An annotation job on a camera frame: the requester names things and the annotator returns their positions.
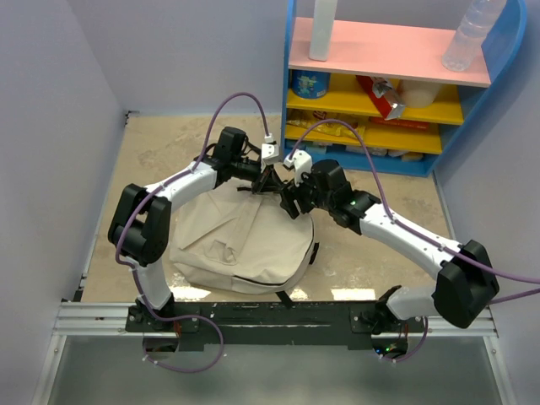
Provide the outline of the beige canvas backpack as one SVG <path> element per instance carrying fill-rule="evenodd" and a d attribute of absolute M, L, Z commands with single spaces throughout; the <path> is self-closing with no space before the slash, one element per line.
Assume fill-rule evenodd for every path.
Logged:
<path fill-rule="evenodd" d="M 177 211 L 170 261 L 197 286 L 247 295 L 292 289 L 316 253 L 309 214 L 292 219 L 275 194 L 228 181 Z"/>

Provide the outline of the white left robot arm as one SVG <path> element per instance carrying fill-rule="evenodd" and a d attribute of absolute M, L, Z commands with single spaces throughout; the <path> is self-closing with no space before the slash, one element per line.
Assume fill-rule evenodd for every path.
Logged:
<path fill-rule="evenodd" d="M 140 311 L 154 330 L 165 331 L 174 321 L 192 318 L 175 314 L 163 270 L 172 214 L 232 178 L 249 181 L 265 192 L 277 190 L 281 183 L 266 179 L 272 176 L 273 159 L 278 156 L 279 146 L 271 133 L 264 135 L 258 148 L 244 131 L 225 127 L 216 143 L 204 140 L 202 151 L 185 169 L 148 186 L 124 187 L 107 239 L 115 247 L 116 263 L 128 267 Z"/>

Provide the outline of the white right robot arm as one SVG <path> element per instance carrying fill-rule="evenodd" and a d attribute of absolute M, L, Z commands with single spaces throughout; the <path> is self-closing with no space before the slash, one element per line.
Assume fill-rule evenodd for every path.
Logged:
<path fill-rule="evenodd" d="M 499 293 L 496 277 L 485 271 L 489 255 L 475 240 L 463 245 L 438 236 L 386 208 L 378 197 L 354 190 L 333 159 L 313 162 L 298 150 L 283 165 L 294 172 L 280 191 L 281 206 L 292 219 L 322 209 L 337 225 L 391 247 L 435 281 L 426 288 L 386 291 L 362 315 L 374 334 L 396 331 L 416 316 L 441 316 L 465 329 Z"/>

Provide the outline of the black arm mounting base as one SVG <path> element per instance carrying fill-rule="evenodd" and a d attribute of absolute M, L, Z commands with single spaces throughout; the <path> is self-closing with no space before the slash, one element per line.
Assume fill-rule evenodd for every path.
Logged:
<path fill-rule="evenodd" d="M 227 345 L 310 345 L 344 346 L 370 350 L 376 338 L 390 344 L 403 341 L 406 332 L 422 332 L 421 321 L 387 321 L 375 324 L 368 319 L 375 313 L 374 301 L 301 301 L 291 308 L 279 302 L 175 302 L 161 312 L 163 317 L 186 316 L 181 321 L 159 321 L 140 303 L 127 310 L 126 331 L 141 333 L 153 346 L 164 338 L 167 348 L 202 351 L 218 345 L 215 329 L 201 321 L 214 322 Z"/>

